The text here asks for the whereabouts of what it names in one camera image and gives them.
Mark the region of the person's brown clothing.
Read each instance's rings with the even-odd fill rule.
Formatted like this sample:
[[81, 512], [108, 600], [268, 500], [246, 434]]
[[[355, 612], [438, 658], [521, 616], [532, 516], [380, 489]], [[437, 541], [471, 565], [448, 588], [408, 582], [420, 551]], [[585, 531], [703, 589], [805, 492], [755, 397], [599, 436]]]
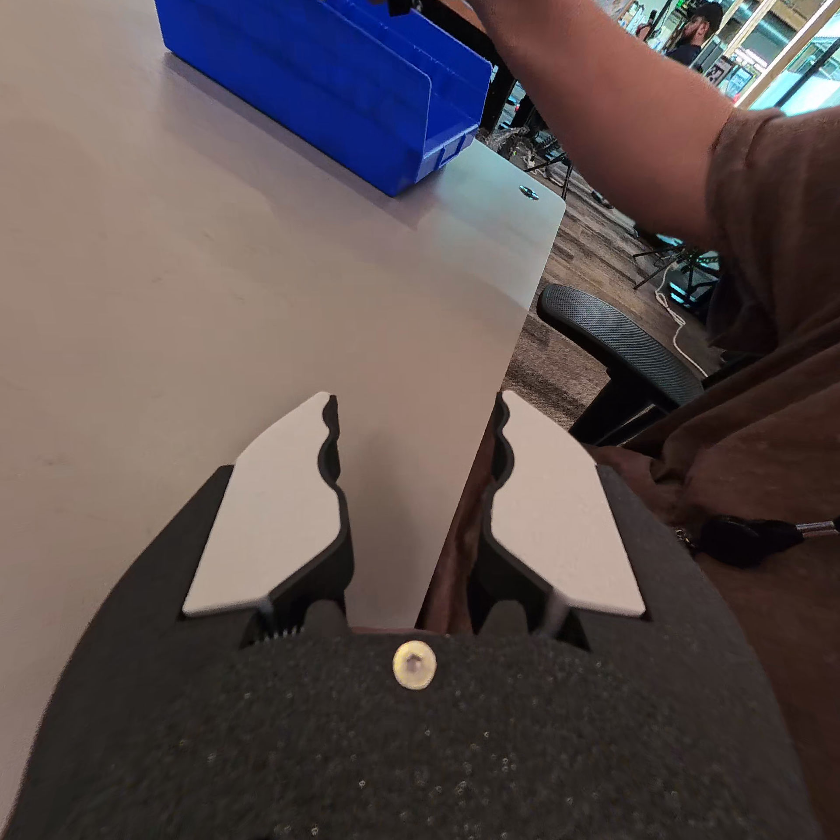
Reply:
[[[710, 161], [721, 280], [707, 326], [756, 360], [595, 459], [674, 526], [838, 513], [838, 108], [736, 110]], [[838, 838], [837, 542], [753, 571], [700, 564], [768, 670], [826, 838]]]

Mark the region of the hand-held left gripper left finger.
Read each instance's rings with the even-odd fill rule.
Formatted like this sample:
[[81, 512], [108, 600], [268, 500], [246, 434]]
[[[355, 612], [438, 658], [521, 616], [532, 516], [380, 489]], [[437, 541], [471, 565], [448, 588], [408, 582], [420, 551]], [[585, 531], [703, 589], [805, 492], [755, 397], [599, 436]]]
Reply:
[[290, 631], [315, 602], [345, 613], [354, 552], [339, 438], [338, 398], [317, 393], [242, 451], [182, 605], [185, 617], [251, 611]]

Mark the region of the blue plastic bin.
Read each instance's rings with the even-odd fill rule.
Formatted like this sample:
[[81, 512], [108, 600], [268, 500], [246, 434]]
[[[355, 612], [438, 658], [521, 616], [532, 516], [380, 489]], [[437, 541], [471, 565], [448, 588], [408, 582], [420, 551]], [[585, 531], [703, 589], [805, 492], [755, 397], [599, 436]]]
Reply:
[[157, 1], [164, 46], [388, 196], [476, 137], [491, 63], [385, 2]]

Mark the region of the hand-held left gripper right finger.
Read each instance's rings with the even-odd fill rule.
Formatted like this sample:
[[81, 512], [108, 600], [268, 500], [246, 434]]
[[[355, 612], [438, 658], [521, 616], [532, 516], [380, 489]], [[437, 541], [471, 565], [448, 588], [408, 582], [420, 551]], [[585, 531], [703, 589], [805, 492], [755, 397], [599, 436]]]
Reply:
[[513, 391], [497, 394], [469, 615], [479, 631], [516, 602], [529, 631], [561, 631], [574, 611], [633, 620], [643, 594], [593, 458]]

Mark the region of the black office chair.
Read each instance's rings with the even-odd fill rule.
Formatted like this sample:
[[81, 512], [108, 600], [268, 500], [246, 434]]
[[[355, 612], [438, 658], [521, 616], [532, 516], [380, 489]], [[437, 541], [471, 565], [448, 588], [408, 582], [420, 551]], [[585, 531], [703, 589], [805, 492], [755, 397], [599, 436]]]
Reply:
[[582, 290], [546, 286], [537, 314], [606, 370], [608, 383], [570, 429], [583, 445], [622, 445], [704, 392], [684, 361], [625, 314]]

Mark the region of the grey desk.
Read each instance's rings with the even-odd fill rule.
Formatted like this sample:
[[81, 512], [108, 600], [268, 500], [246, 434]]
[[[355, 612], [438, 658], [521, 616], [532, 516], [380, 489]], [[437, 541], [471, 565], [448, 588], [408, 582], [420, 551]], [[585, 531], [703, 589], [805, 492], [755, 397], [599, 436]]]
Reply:
[[2, 822], [129, 565], [338, 397], [351, 622], [412, 627], [564, 215], [474, 142], [391, 199], [167, 53], [153, 2], [2, 2]]

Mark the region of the person's right forearm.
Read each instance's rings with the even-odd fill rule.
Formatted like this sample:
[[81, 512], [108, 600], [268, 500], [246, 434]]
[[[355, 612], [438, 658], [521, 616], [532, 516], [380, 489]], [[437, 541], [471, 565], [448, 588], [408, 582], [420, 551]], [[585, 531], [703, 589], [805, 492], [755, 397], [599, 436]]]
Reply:
[[718, 246], [707, 183], [729, 100], [594, 2], [470, 4], [588, 183], [650, 233]]

